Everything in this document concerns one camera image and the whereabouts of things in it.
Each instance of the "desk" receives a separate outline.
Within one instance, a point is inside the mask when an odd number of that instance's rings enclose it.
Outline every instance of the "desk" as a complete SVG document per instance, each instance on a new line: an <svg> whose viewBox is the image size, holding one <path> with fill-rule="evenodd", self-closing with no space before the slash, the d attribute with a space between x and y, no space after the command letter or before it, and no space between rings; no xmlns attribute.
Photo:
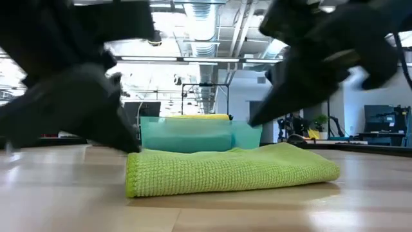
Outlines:
<svg viewBox="0 0 412 232"><path fill-rule="evenodd" d="M362 144L368 145L368 141L347 140L305 140L308 144Z"/></svg>
<svg viewBox="0 0 412 232"><path fill-rule="evenodd" d="M359 133L361 140L371 145L401 146L405 133Z"/></svg>
<svg viewBox="0 0 412 232"><path fill-rule="evenodd" d="M126 157L60 146L0 153L0 231L411 231L412 159L315 150L331 183L126 199Z"/></svg>
<svg viewBox="0 0 412 232"><path fill-rule="evenodd" d="M0 148L3 149L6 146L6 137L0 136ZM79 145L86 144L86 140L80 137L62 137L62 138L39 138L30 147L43 147L43 146L67 146L67 145Z"/></svg>

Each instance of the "ceiling light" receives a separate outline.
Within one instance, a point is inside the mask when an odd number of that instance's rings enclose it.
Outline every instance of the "ceiling light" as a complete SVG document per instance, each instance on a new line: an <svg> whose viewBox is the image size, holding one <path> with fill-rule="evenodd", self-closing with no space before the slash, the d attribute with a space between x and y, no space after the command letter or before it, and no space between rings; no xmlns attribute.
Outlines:
<svg viewBox="0 0 412 232"><path fill-rule="evenodd" d="M189 62L239 62L239 59L235 58L206 58L206 57L186 57L184 61Z"/></svg>
<svg viewBox="0 0 412 232"><path fill-rule="evenodd" d="M123 61L177 61L176 57L122 57Z"/></svg>
<svg viewBox="0 0 412 232"><path fill-rule="evenodd" d="M246 59L246 63L266 63L266 64L275 64L280 62L279 59Z"/></svg>
<svg viewBox="0 0 412 232"><path fill-rule="evenodd" d="M319 8L326 13L332 13L336 9L334 6L320 6Z"/></svg>
<svg viewBox="0 0 412 232"><path fill-rule="evenodd" d="M217 63L210 63L210 62L189 62L189 64L196 64L196 65L218 65Z"/></svg>
<svg viewBox="0 0 412 232"><path fill-rule="evenodd" d="M183 43L193 43L193 44L203 43L203 44L215 44L215 45L220 44L220 42L216 42L216 41L192 41L192 40L187 40L187 39L184 39Z"/></svg>

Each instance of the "computer monitor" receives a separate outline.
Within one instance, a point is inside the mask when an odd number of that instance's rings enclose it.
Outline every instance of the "computer monitor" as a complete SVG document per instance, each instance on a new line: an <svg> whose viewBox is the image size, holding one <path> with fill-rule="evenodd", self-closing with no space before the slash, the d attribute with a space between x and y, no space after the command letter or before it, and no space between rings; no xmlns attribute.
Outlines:
<svg viewBox="0 0 412 232"><path fill-rule="evenodd" d="M364 132L392 131L395 125L395 110L392 105L365 105Z"/></svg>
<svg viewBox="0 0 412 232"><path fill-rule="evenodd" d="M123 108L126 111L130 124L133 125L137 123L137 111L139 107L139 117L159 117L160 106L161 102L125 102Z"/></svg>

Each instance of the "black robotic arm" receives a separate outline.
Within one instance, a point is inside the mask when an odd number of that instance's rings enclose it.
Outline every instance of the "black robotic arm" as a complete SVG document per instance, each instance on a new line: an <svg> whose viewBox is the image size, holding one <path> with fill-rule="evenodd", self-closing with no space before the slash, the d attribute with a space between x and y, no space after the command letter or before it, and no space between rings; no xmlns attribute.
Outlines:
<svg viewBox="0 0 412 232"><path fill-rule="evenodd" d="M361 65L369 73L364 90L380 88L397 72L400 54L384 37L409 27L412 1L350 1L330 14L314 10L318 6L272 1L259 30L291 48L280 83L251 117L251 126L325 101L353 66Z"/></svg>
<svg viewBox="0 0 412 232"><path fill-rule="evenodd" d="M139 151L120 105L120 76L104 42L155 35L148 1L74 6L9 1L0 8L0 47L27 73L26 93L0 108L0 135L18 148L42 133L69 133Z"/></svg>

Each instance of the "ventilation duct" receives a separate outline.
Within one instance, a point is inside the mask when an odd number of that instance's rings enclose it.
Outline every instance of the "ventilation duct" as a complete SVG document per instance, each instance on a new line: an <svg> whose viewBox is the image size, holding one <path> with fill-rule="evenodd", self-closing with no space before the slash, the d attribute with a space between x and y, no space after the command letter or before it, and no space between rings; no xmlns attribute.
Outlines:
<svg viewBox="0 0 412 232"><path fill-rule="evenodd" d="M288 45L282 41L274 39L266 51L262 55L262 59L276 59L277 55L281 54L282 50L286 48Z"/></svg>
<svg viewBox="0 0 412 232"><path fill-rule="evenodd" d="M198 41L192 43L192 53L195 57L216 56L216 45L208 43L216 40L216 25L218 20L218 5L214 4L184 4L185 12L190 23L191 39ZM217 83L214 67L199 65L201 83ZM200 88L200 97L205 113L213 109L213 99L216 88Z"/></svg>

